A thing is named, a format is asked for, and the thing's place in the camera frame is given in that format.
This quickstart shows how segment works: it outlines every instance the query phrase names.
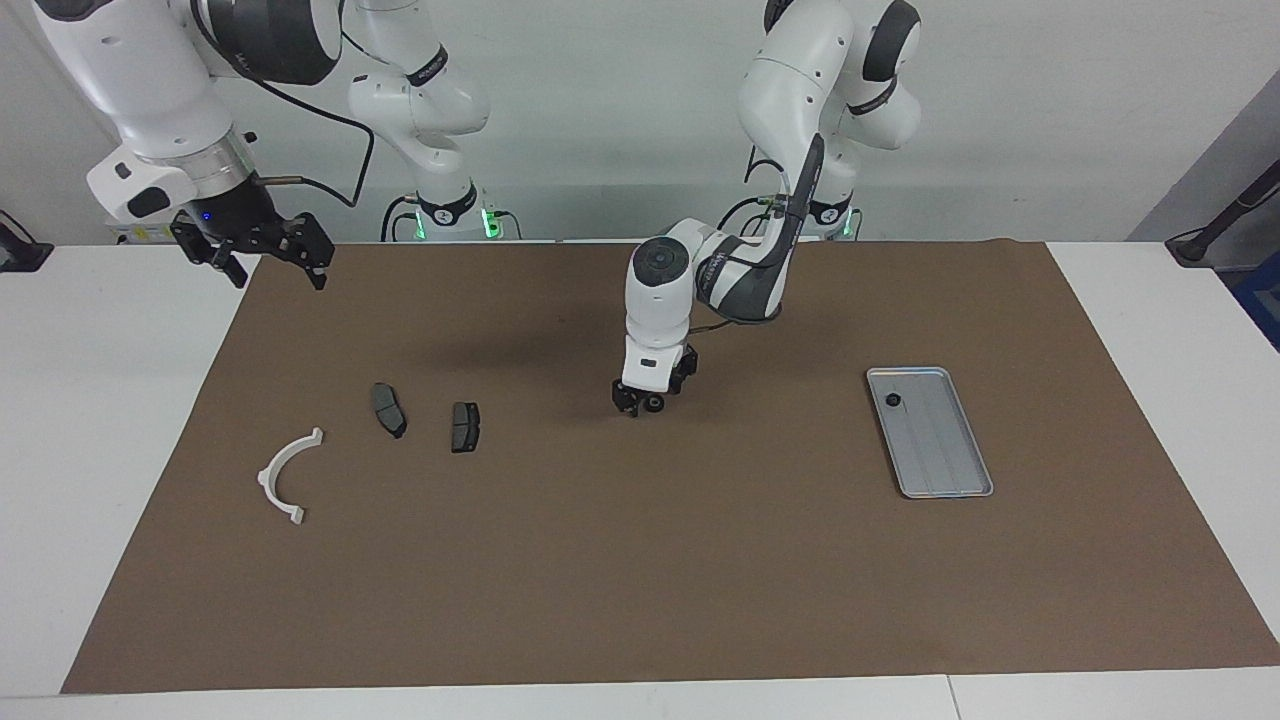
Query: gray panel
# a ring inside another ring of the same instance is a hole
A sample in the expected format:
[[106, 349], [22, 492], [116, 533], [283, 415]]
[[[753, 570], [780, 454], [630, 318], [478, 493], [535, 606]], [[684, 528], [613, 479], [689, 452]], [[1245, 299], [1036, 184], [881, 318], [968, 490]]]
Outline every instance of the gray panel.
[[991, 495], [991, 477], [945, 369], [873, 368], [867, 382], [902, 495]]

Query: curved white object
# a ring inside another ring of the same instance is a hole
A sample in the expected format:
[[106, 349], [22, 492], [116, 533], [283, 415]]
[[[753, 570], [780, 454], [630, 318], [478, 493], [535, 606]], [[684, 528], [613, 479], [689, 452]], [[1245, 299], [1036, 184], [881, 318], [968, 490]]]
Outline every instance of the curved white object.
[[282, 447], [280, 451], [275, 454], [275, 457], [273, 457], [266, 465], [266, 469], [260, 470], [257, 474], [257, 484], [262, 486], [262, 491], [266, 493], [266, 500], [269, 500], [271, 505], [279, 507], [282, 512], [287, 512], [289, 515], [289, 520], [292, 520], [294, 525], [302, 524], [302, 515], [306, 511], [297, 505], [289, 505], [282, 501], [279, 496], [275, 495], [275, 479], [280, 477], [280, 470], [289, 460], [293, 460], [294, 455], [302, 452], [303, 450], [316, 447], [321, 442], [324, 442], [324, 430], [315, 428], [311, 430], [310, 436], [298, 438]]

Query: wall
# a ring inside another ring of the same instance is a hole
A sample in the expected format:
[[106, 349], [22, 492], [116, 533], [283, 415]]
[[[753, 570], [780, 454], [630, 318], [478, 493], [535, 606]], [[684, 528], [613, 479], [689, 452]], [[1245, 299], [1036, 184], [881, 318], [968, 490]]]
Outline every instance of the wall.
[[[1123, 240], [1280, 67], [1275, 0], [916, 5], [924, 42], [904, 82], [925, 120], [906, 149], [865, 154], [858, 200], [868, 237]], [[690, 214], [716, 220], [745, 195], [750, 146], [735, 95], [762, 37], [763, 1], [431, 6], [453, 61], [493, 96], [489, 127], [460, 143], [530, 236], [645, 236]], [[353, 13], [348, 26], [362, 37]], [[13, 51], [4, 53], [8, 64]], [[321, 87], [298, 95], [342, 109], [347, 79], [369, 67], [348, 53]], [[29, 106], [5, 118], [0, 200], [46, 237], [86, 240], [92, 200], [78, 176], [109, 147], [72, 138], [74, 160], [63, 147], [59, 167], [15, 178], [14, 155], [40, 167], [74, 120], [52, 122], [41, 108], [60, 100], [15, 88], [9, 73], [4, 81]], [[265, 172], [349, 187], [357, 132], [244, 82], [219, 86], [241, 128], [261, 136]], [[765, 174], [753, 192], [772, 190]], [[38, 192], [13, 199], [14, 183]], [[278, 197], [284, 210], [315, 211], [335, 238], [374, 240], [387, 201], [407, 190], [404, 168], [379, 150], [357, 211], [305, 190]]]
[[[1160, 241], [1206, 225], [1280, 160], [1280, 73], [1231, 120], [1213, 145], [1129, 236]], [[1221, 269], [1252, 268], [1280, 251], [1280, 200], [1236, 220], [1210, 246]]]

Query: green light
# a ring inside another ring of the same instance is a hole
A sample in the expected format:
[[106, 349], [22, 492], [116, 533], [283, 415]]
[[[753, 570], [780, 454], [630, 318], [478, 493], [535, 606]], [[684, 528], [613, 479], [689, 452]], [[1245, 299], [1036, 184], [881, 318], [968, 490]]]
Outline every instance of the green light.
[[495, 218], [488, 209], [480, 209], [480, 218], [484, 220], [484, 234], [489, 240], [502, 237], [502, 220]]

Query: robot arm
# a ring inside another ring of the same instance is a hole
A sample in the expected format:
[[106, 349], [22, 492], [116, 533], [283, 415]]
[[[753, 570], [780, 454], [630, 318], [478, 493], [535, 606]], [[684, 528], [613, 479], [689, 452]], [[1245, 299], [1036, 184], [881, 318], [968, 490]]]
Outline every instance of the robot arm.
[[[686, 342], [695, 297], [726, 322], [774, 319], [805, 219], [835, 224], [847, 209], [852, 141], [896, 147], [919, 124], [919, 104], [897, 83], [919, 35], [919, 15], [905, 0], [773, 0], [765, 27], [739, 91], [744, 131], [781, 168], [764, 237], [750, 243], [687, 219], [636, 249], [626, 359], [613, 386], [618, 410], [659, 410], [660, 393], [678, 393], [696, 372]], [[824, 122], [832, 108], [841, 117]]]
[[[243, 287], [247, 274], [232, 254], [269, 254], [303, 268], [316, 290], [324, 287], [333, 243], [311, 214], [289, 220], [276, 214], [230, 111], [214, 94], [209, 69], [183, 33], [182, 3], [172, 9], [164, 0], [33, 1], [54, 53], [120, 133], [120, 147], [87, 178], [111, 215], [125, 223], [154, 222], [182, 209], [173, 229], [192, 263], [207, 263]], [[283, 5], [312, 15], [312, 4], [191, 3], [201, 13], [193, 19], [216, 28], [221, 42], [237, 24], [252, 29], [255, 9], [259, 23], [288, 15]], [[305, 76], [323, 77], [337, 61], [316, 37], [324, 24], [308, 19], [311, 42], [294, 38], [288, 46], [308, 60], [292, 65]], [[329, 24], [337, 33], [337, 22]], [[237, 58], [279, 79], [275, 35], [248, 35], [239, 38]]]
[[408, 164], [419, 217], [430, 234], [488, 234], [483, 191], [451, 137], [483, 129], [489, 99], [449, 60], [425, 3], [357, 0], [356, 9], [369, 28], [371, 54], [394, 72], [356, 77], [348, 91], [352, 114]]

